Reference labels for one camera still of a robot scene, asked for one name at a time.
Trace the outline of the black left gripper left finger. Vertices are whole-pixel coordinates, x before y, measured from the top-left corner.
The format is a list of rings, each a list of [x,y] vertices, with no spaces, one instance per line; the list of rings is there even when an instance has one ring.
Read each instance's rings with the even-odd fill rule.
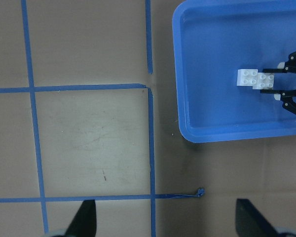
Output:
[[[97,231],[95,200],[84,200],[65,232],[66,237],[94,237]]]

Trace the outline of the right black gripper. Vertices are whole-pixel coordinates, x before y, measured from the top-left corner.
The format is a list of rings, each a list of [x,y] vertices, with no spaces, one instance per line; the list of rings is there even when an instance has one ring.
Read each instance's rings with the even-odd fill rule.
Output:
[[[283,103],[282,107],[288,112],[296,115],[296,51],[288,56],[286,62],[280,62],[277,69],[263,69],[263,73],[276,74],[283,73],[288,74],[288,79],[293,85],[289,85],[288,89],[274,90],[274,89],[261,89],[260,93],[263,94],[280,94],[280,100]]]

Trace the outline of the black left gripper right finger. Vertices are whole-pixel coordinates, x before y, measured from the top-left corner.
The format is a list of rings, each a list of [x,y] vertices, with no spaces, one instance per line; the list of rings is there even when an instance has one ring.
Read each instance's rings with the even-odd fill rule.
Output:
[[[246,198],[236,200],[236,233],[239,237],[278,237],[275,228]]]

